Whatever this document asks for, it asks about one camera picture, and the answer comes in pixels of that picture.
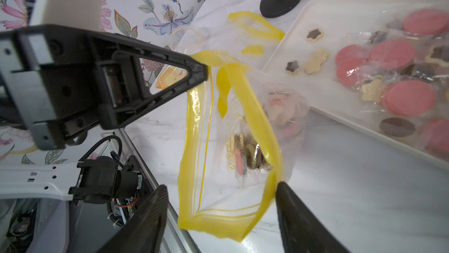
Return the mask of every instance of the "white tray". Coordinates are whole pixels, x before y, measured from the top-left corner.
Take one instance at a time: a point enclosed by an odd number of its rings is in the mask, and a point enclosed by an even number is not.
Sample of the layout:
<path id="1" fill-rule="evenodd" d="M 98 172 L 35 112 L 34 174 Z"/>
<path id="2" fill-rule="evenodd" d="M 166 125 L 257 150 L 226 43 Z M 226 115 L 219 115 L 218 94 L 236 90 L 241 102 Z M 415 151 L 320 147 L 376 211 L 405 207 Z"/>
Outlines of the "white tray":
<path id="1" fill-rule="evenodd" d="M 429 6 L 447 9 L 448 3 L 449 0 L 311 0 L 298 15 L 263 71 L 281 77 L 298 89 L 309 100 L 312 110 L 449 170 L 449 162 L 379 133 L 380 121 L 393 115 L 387 112 L 363 112 L 366 103 L 358 94 L 351 93 L 337 81 L 334 63 L 338 50 L 349 44 L 345 44 L 344 37 L 348 33 L 375 32 L 382 11 L 396 7 L 405 7 L 410 11 Z M 325 35 L 312 44 L 305 38 L 315 28 L 320 28 Z M 330 51 L 319 73 L 292 76 L 285 72 L 287 62 L 298 60 L 300 65 L 304 65 L 318 47 Z"/>

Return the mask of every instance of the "white marble countertop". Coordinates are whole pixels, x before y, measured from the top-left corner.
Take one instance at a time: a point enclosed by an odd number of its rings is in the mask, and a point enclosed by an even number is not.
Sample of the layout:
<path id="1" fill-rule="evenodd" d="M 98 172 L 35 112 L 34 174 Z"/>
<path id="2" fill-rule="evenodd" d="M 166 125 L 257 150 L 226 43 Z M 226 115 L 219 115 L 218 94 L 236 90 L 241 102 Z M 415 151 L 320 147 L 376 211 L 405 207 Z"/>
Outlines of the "white marble countertop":
<path id="1" fill-rule="evenodd" d="M 270 22 L 288 31 L 307 1 Z M 206 0 L 193 24 L 219 26 L 230 12 L 258 12 L 259 3 Z M 176 211 L 186 100 L 183 94 L 125 129 Z M 317 113 L 307 124 L 288 184 L 341 243 L 351 252 L 449 252 L 449 172 Z M 274 204 L 242 243 L 190 234 L 202 252 L 283 252 Z"/>

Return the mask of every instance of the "black cable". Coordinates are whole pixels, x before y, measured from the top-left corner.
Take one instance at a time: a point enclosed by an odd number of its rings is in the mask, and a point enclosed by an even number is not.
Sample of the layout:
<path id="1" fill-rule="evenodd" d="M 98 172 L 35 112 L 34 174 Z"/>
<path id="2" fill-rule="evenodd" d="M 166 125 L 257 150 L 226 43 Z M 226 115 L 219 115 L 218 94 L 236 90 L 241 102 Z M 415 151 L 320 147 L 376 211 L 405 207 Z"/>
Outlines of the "black cable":
<path id="1" fill-rule="evenodd" d="M 115 135 L 109 135 L 106 136 L 105 138 L 101 139 L 100 141 L 98 141 L 97 143 L 95 143 L 95 145 L 92 146 L 92 148 L 90 148 L 87 153 L 85 153 L 79 161 L 84 161 L 85 159 L 87 159 L 95 149 L 97 149 L 101 144 L 103 144 L 105 141 L 110 140 L 110 139 L 115 139 L 117 140 L 117 142 L 119 143 L 119 152 L 117 153 L 119 158 L 120 155 L 122 154 L 122 140 L 120 139 L 120 137 L 115 136 Z"/>
<path id="2" fill-rule="evenodd" d="M 124 226 L 123 222 L 118 220 L 115 217 L 115 215 L 112 213 L 112 206 L 111 206 L 110 201 L 108 201 L 108 203 L 106 203 L 106 207 L 108 208 L 108 214 L 109 214 L 109 218 L 111 219 L 111 221 L 114 222 L 117 226 L 123 227 Z"/>
<path id="3" fill-rule="evenodd" d="M 120 162 L 120 156 L 117 155 L 117 153 L 115 151 L 111 152 L 111 157 L 113 160 L 115 160 L 119 166 L 122 168 L 122 170 L 125 170 L 125 166 Z"/>

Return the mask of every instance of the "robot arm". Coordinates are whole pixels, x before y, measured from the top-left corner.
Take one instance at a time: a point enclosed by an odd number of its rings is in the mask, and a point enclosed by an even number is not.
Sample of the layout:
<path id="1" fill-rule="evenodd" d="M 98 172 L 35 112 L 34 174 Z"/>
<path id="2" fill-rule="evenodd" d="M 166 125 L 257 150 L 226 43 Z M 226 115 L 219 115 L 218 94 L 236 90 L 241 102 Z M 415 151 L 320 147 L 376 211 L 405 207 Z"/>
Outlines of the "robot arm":
<path id="1" fill-rule="evenodd" d="M 207 66 L 187 55 L 93 31 L 100 10 L 101 0 L 38 0 L 29 27 L 0 33 L 2 125 L 30 130 L 39 149 L 80 144 L 98 123 L 124 127 L 207 79 Z M 151 94 L 140 59 L 187 77 Z"/>

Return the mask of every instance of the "chocolate round cookie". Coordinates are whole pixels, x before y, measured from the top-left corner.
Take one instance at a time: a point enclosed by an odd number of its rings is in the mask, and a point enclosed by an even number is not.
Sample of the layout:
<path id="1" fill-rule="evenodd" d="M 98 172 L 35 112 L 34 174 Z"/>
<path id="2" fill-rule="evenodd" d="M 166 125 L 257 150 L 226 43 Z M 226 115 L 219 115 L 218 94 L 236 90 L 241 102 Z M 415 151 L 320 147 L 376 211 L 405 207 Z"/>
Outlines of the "chocolate round cookie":
<path id="1" fill-rule="evenodd" d="M 409 65 L 401 71 L 401 75 L 414 76 L 426 82 L 434 82 L 437 79 L 435 65 L 427 63 Z"/>
<path id="2" fill-rule="evenodd" d="M 384 119 L 379 125 L 380 131 L 392 137 L 407 137 L 415 133 L 415 125 L 400 117 Z"/>

